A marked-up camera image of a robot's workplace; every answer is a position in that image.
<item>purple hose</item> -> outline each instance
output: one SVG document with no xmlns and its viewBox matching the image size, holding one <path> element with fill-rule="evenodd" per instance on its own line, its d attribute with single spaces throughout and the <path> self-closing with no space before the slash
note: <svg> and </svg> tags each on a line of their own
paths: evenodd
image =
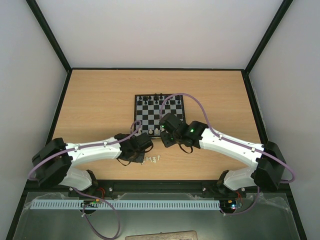
<svg viewBox="0 0 320 240">
<path fill-rule="evenodd" d="M 239 214 L 244 214 L 244 213 L 247 213 L 249 212 L 251 209 L 254 208 L 254 206 L 257 204 L 258 202 L 258 199 L 259 199 L 259 193 L 260 193 L 260 187 L 257 187 L 257 194 L 256 194 L 256 197 L 254 199 L 254 202 L 251 204 L 250 207 L 248 207 L 246 210 L 244 211 L 241 211 L 241 212 L 234 212 L 234 213 L 225 213 L 222 209 L 220 209 L 220 212 L 225 214 L 226 216 L 233 216 L 233 215 L 239 215 Z"/>
<path fill-rule="evenodd" d="M 89 195 L 89 194 L 85 194 L 85 193 L 82 193 L 80 192 L 78 189 L 76 189 L 75 187 L 73 187 L 73 190 L 75 190 L 78 194 L 84 196 L 84 197 L 88 197 L 88 198 L 91 198 L 91 199 L 99 199 L 101 202 L 104 202 L 106 203 L 110 208 L 112 208 L 112 210 L 114 211 L 115 215 L 116 215 L 116 219 L 117 219 L 117 222 L 118 222 L 118 230 L 116 232 L 116 234 L 113 236 L 113 237 L 106 237 L 106 236 L 103 236 L 101 235 L 95 228 L 94 226 L 91 224 L 91 222 L 89 221 L 87 215 L 85 214 L 85 209 L 86 209 L 86 205 L 83 207 L 82 209 L 82 213 L 84 214 L 84 218 L 85 220 L 88 222 L 91 230 L 94 232 L 95 235 L 97 235 L 99 238 L 103 239 L 103 240 L 114 240 L 118 237 L 119 235 L 119 232 L 120 232 L 120 227 L 121 227 L 121 223 L 120 223 L 120 216 L 119 216 L 119 213 L 117 212 L 117 210 L 114 208 L 114 206 L 112 206 L 112 204 L 110 204 L 108 201 L 100 198 L 100 197 L 97 197 L 97 196 L 92 196 L 92 195 Z"/>
<path fill-rule="evenodd" d="M 208 125 L 210 131 L 216 136 L 216 137 L 220 137 L 220 135 L 218 133 L 216 133 L 216 131 L 213 129 L 213 127 L 211 126 L 210 122 L 209 122 L 209 119 L 208 119 L 208 116 L 207 116 L 207 113 L 204 109 L 204 107 L 202 106 L 202 104 L 198 101 L 198 99 L 196 99 L 194 96 L 191 96 L 190 94 L 187 94 L 187 93 L 175 93 L 175 94 L 172 94 L 168 97 L 166 97 L 161 105 L 161 108 L 160 108 L 160 119 L 162 118 L 162 109 L 164 108 L 164 105 L 166 103 L 167 100 L 169 100 L 171 97 L 174 97 L 174 96 L 177 96 L 177 95 L 183 95 L 183 96 L 187 96 L 189 98 L 192 98 L 198 105 L 199 107 L 201 108 L 202 110 L 202 113 L 204 115 L 204 118 L 205 118 L 205 121 L 206 121 L 206 124 Z M 235 144 L 237 146 L 240 146 L 240 147 L 243 147 L 245 149 L 251 149 L 250 146 L 247 146 L 243 143 L 240 143 L 240 142 L 237 142 L 237 141 L 234 141 L 234 140 L 231 140 L 229 138 L 226 138 L 224 136 L 221 137 L 222 140 L 228 142 L 228 143 L 231 143 L 231 144 Z M 261 151 L 259 149 L 256 149 L 256 151 L 262 155 L 265 155 L 269 158 L 271 158 L 272 160 L 275 160 L 277 163 L 279 163 L 280 165 L 284 166 L 291 174 L 292 174 L 292 179 L 291 180 L 281 180 L 280 183 L 282 184 L 289 184 L 289 183 L 292 183 L 295 179 L 296 179 L 296 174 L 295 172 L 293 171 L 293 169 L 291 167 L 289 167 L 287 164 L 285 164 L 283 161 L 281 161 L 280 159 L 276 158 L 275 156 L 272 156 L 271 154 L 265 152 L 265 151 Z"/>
<path fill-rule="evenodd" d="M 137 127 L 136 130 L 134 130 L 133 133 L 131 133 L 129 136 L 126 136 L 125 138 L 121 139 L 121 140 L 117 140 L 117 141 L 112 141 L 112 142 L 108 142 L 107 145 L 112 145 L 112 144 L 119 144 L 119 143 L 122 143 L 128 139 L 130 139 L 133 135 L 135 135 L 139 129 L 141 128 L 141 125 L 142 125 L 142 122 L 140 120 L 136 120 L 133 122 L 133 124 L 131 125 L 131 129 L 133 127 L 133 125 L 135 123 L 139 123 L 139 127 Z M 87 145 L 83 145 L 83 146 L 79 146 L 79 149 L 86 149 L 86 148 L 92 148 L 92 147 L 99 147 L 99 146 L 104 146 L 105 143 L 104 142 L 99 142 L 99 143 L 92 143 L 92 144 L 87 144 Z M 49 157 L 47 157 L 46 159 L 44 159 L 43 161 L 41 161 L 39 164 L 37 164 L 28 174 L 28 179 L 31 180 L 31 181 L 36 181 L 38 180 L 37 178 L 35 177 L 32 177 L 31 175 L 38 169 L 40 168 L 42 165 L 44 165 L 45 163 L 47 163 L 48 161 L 50 161 L 51 159 L 54 159 L 55 157 L 58 157 L 62 154 L 65 154 L 65 153 L 68 153 L 68 152 L 72 152 L 72 151 L 75 151 L 76 149 L 73 147 L 73 148 L 70 148 L 70 149 L 66 149 L 66 150 L 62 150 L 60 152 L 57 152 Z"/>
</svg>

